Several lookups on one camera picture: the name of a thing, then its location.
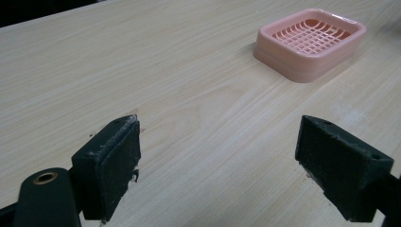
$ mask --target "wooden table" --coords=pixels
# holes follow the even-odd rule
[[[257,29],[306,8],[364,24],[308,84],[253,57]],[[0,207],[138,114],[138,183],[107,226],[380,226],[345,221],[294,160],[301,116],[336,123],[401,173],[401,2],[120,0],[0,29]],[[98,226],[83,221],[83,226]]]

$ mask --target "table surface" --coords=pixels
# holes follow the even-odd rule
[[[258,28],[321,8],[367,27],[312,83],[253,57]],[[401,2],[106,1],[0,29],[0,206],[108,122],[141,121],[138,183],[107,226],[380,226],[345,221],[294,160],[303,114],[401,173]],[[83,221],[99,226],[99,221]]]

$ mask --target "screw hole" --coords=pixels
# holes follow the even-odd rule
[[[379,159],[380,159],[380,156],[378,156],[377,154],[373,154],[373,155],[372,155],[372,158],[373,158],[373,159],[376,159],[376,160],[379,160]]]
[[[37,185],[50,183],[53,182],[58,176],[59,174],[57,172],[46,172],[35,178],[35,180],[33,180],[33,183]]]

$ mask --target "soap dish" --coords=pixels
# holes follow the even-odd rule
[[[295,82],[311,82],[351,57],[366,27],[305,9],[259,29],[253,55]]]

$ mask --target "pink soap dish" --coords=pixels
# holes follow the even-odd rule
[[[311,82],[357,50],[363,24],[305,9],[259,29],[253,55],[286,78]]]

